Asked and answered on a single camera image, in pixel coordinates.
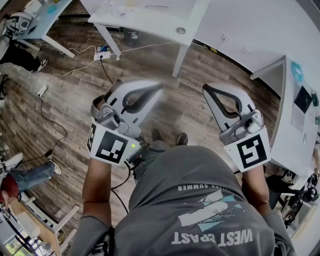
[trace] white desk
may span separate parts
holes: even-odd
[[[316,143],[318,125],[315,124],[315,117],[318,115],[318,110],[311,103],[304,115],[303,132],[291,125],[296,97],[296,82],[291,72],[291,60],[284,56],[278,62],[255,72],[250,78],[261,78],[281,96],[278,116],[270,140],[271,162],[304,177],[310,166]],[[315,92],[306,80],[302,85],[310,95],[311,92]]]
[[[88,22],[96,26],[117,56],[121,55],[121,51],[106,29],[106,25],[147,32],[180,44],[180,50],[172,73],[172,76],[176,77],[210,1],[195,0],[193,9],[188,17],[178,17],[147,8],[132,7],[132,12],[126,17],[121,18],[118,15],[110,13],[108,10],[110,7],[102,3],[91,15]],[[87,0],[81,0],[81,2],[85,7],[88,6]],[[177,28],[184,28],[185,34],[177,33]]]
[[[43,4],[37,12],[37,14],[40,16],[40,20],[37,21],[36,18],[33,18],[28,27],[28,30],[23,34],[15,36],[13,39],[37,51],[39,51],[40,48],[34,46],[31,43],[26,42],[25,40],[42,39],[46,41],[48,44],[60,50],[61,52],[65,53],[69,57],[74,58],[75,55],[71,51],[67,50],[61,44],[57,43],[49,36],[47,36],[47,33],[53,25],[53,23],[57,20],[57,18],[64,11],[64,9],[71,3],[71,1],[72,0],[60,0],[58,3],[54,3],[52,0],[50,0],[48,3]]]

